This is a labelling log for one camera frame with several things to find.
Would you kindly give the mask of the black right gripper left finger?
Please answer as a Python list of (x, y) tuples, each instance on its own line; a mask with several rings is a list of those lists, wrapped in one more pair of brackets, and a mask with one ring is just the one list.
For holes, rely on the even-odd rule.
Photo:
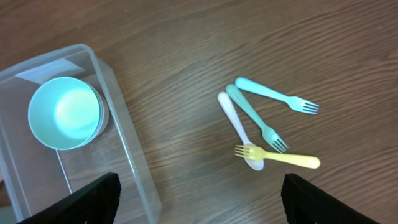
[(113, 224), (120, 195), (118, 174), (108, 172), (19, 224)]

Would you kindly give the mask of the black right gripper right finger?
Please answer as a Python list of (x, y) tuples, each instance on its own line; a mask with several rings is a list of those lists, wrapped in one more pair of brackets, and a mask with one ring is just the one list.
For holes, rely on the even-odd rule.
[(281, 197), (288, 224), (378, 224), (294, 173), (285, 174)]

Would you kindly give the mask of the blue plastic bowl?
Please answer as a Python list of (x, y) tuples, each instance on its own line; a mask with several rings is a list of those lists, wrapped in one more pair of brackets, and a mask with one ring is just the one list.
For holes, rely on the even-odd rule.
[(106, 110), (104, 107), (104, 98), (96, 91), (96, 89), (91, 86), (90, 84), (88, 84), (88, 86), (93, 90), (93, 92), (95, 93), (98, 103), (99, 103), (99, 121), (97, 124), (97, 127), (94, 131), (94, 133), (90, 136), (90, 138), (88, 138), (86, 141), (84, 141), (83, 143), (79, 144), (78, 147), (82, 147), (87, 145), (89, 142), (91, 142), (92, 140), (94, 140), (95, 137), (97, 137), (97, 135), (99, 135), (103, 129), (105, 128), (105, 117), (106, 117)]

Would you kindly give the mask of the green plastic bowl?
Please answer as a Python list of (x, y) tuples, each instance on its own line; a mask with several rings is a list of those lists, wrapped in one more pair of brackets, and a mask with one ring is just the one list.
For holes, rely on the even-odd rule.
[(30, 130), (40, 143), (52, 149), (70, 150), (94, 133), (100, 108), (86, 82), (59, 77), (36, 90), (27, 117)]

